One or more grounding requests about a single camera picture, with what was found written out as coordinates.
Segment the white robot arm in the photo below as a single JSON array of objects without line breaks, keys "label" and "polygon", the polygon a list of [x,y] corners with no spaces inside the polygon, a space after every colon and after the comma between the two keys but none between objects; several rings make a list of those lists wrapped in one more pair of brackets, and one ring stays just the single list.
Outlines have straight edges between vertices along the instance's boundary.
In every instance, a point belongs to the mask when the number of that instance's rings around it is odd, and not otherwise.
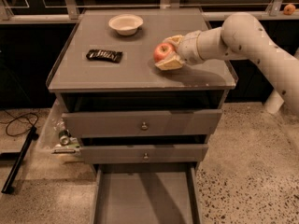
[{"label": "white robot arm", "polygon": [[291,111],[299,115],[299,60],[275,44],[249,13],[234,13],[221,27],[171,36],[164,43],[174,49],[155,60],[161,70],[213,59],[252,61]]}]

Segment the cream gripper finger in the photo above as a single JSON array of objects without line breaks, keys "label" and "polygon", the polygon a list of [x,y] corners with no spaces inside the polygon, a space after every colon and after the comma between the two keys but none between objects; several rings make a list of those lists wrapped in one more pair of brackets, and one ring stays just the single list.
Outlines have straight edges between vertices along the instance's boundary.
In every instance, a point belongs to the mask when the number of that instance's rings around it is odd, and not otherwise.
[{"label": "cream gripper finger", "polygon": [[169,36],[164,40],[164,43],[167,47],[170,48],[171,51],[178,51],[183,38],[183,35]]},{"label": "cream gripper finger", "polygon": [[184,64],[185,62],[177,53],[171,52],[164,59],[157,62],[155,66],[162,71],[166,71],[180,69]]}]

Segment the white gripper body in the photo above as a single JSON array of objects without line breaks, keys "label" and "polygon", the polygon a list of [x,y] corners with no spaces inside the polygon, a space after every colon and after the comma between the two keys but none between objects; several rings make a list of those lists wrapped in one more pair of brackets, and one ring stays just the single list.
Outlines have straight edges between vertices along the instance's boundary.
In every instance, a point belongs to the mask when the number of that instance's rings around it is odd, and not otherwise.
[{"label": "white gripper body", "polygon": [[178,44],[177,54],[191,65],[220,60],[223,56],[221,28],[187,33]]}]

